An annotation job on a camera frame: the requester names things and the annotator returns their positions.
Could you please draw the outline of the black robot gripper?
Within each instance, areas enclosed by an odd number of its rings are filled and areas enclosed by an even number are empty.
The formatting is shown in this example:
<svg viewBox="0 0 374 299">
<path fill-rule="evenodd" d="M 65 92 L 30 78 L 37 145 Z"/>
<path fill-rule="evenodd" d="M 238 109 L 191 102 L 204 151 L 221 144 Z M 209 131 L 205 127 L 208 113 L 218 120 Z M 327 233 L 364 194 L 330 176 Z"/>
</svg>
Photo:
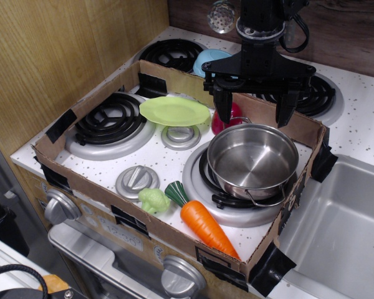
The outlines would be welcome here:
<svg viewBox="0 0 374 299">
<path fill-rule="evenodd" d="M 276 45 L 243 42 L 241 50 L 227 58 L 205 62 L 201 66 L 204 90 L 213 96 L 219 119 L 229 124 L 232 93 L 278 95 L 276 123 L 286 126 L 297 108 L 301 95 L 310 89 L 316 69 L 290 60 L 278 53 Z"/>
</svg>

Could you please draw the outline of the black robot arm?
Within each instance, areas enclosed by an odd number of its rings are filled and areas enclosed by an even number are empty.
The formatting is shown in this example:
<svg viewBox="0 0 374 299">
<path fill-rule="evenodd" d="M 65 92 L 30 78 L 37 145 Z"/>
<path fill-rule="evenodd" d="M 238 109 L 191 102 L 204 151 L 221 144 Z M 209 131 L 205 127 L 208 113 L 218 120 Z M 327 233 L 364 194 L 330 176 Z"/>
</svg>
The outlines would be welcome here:
<svg viewBox="0 0 374 299">
<path fill-rule="evenodd" d="M 229 123 L 234 93 L 268 94 L 276 98 L 276 123 L 286 126 L 298 101 L 309 95 L 315 67 L 289 60 L 277 46 L 285 48 L 285 24 L 295 21 L 309 35 L 299 11 L 308 1 L 241 1 L 238 35 L 240 52 L 231 57 L 206 62 L 204 90 L 213 96 L 215 109 Z"/>
</svg>

